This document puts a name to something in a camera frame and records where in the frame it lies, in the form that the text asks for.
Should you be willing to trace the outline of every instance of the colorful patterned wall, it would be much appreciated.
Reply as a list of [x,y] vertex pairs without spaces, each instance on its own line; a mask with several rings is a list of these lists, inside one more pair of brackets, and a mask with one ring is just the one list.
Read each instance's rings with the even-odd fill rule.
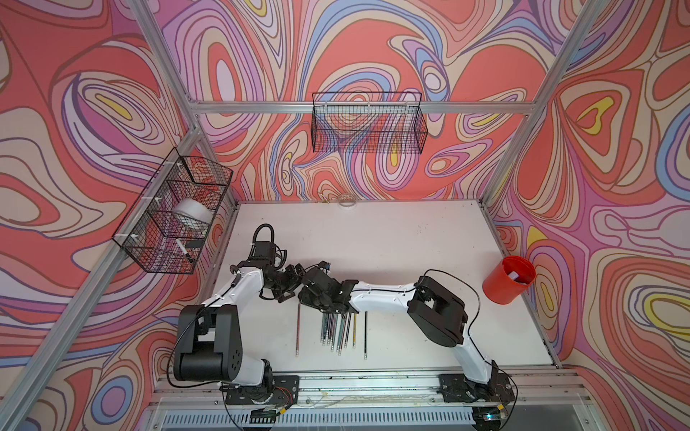
[[[530,101],[580,2],[171,0],[154,11],[192,99],[417,89],[427,101]],[[463,199],[481,195],[521,118],[430,114],[421,156],[314,154],[310,115],[201,124],[239,200]]]
[[192,99],[207,101],[355,88],[417,88],[432,101],[519,89],[532,100],[580,10],[576,0],[151,3]]
[[614,430],[690,430],[690,3],[611,0],[491,211]]
[[[0,3],[0,395],[186,132],[122,1],[70,4]],[[194,277],[127,261],[23,429],[136,421],[204,258]]]
[[254,114],[237,123],[210,114],[202,124],[219,160],[236,172],[233,193],[240,201],[321,201],[344,192],[360,199],[480,196],[522,115],[438,118],[438,135],[428,137],[422,154],[316,154],[311,115]]

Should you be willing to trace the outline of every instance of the wall-mounted basket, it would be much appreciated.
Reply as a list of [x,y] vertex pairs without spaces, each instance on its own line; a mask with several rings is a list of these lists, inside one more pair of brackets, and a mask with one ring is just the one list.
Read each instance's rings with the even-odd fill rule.
[[422,93],[312,93],[314,152],[421,154],[428,130]]
[[[112,239],[146,272],[192,274],[233,171],[204,157],[180,156],[173,151],[177,160],[139,220],[126,233],[119,232],[120,223]],[[179,209],[186,199],[186,203],[192,199],[203,205],[207,211],[192,203],[204,216],[211,215],[194,218],[189,212],[182,214]]]

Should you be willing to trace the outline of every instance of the tape roll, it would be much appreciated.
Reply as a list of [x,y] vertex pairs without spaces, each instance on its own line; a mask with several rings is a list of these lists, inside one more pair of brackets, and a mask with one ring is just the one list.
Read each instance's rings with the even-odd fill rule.
[[353,193],[343,193],[338,196],[338,206],[345,211],[351,211],[357,205],[357,197]]
[[213,220],[213,214],[211,214],[207,207],[190,198],[182,199],[172,211],[175,214],[183,215],[184,217],[177,217],[177,219],[190,229],[203,230],[206,228],[206,226],[201,226],[194,220],[203,221],[207,225],[210,225]]

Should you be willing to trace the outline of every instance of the white work surface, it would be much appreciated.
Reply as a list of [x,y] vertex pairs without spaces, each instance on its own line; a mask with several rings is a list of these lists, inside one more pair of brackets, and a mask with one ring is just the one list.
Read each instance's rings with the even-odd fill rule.
[[[377,284],[416,282],[429,268],[445,270],[473,286],[482,311],[472,326],[481,352],[503,365],[551,365],[540,333],[521,298],[498,305],[484,296],[482,281],[501,252],[474,201],[359,202],[352,210],[336,203],[243,204],[230,237],[215,289],[231,278],[229,267],[246,259],[255,229],[270,223],[275,243],[288,250],[287,264],[305,268],[331,263],[330,276]],[[268,239],[268,229],[259,234]],[[445,274],[428,274],[465,302],[469,320],[476,296]],[[357,318],[342,355],[320,341],[321,312],[302,306],[299,357],[295,357],[297,297],[282,304],[253,299],[239,316],[245,354],[268,359],[277,372],[330,370],[422,370],[458,367],[452,349],[429,341],[407,313],[368,314],[364,360],[364,313]]]

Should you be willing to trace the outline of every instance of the black mounting plate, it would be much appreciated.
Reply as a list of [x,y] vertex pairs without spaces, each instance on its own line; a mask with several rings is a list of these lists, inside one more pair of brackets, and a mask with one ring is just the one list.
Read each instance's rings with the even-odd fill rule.
[[492,381],[495,382],[491,385],[492,388],[467,381],[464,374],[439,374],[438,379],[441,389],[437,392],[443,395],[445,403],[473,403],[483,399],[506,405],[515,400],[508,375],[502,372],[492,377]]
[[[299,376],[273,376],[273,395],[265,404],[290,404],[297,403],[297,393],[299,392]],[[281,387],[287,389],[292,395],[293,399],[288,399],[285,392],[278,389]],[[256,405],[252,399],[257,399],[261,395],[263,386],[239,386],[238,388],[230,388],[225,396],[225,404],[227,405]]]

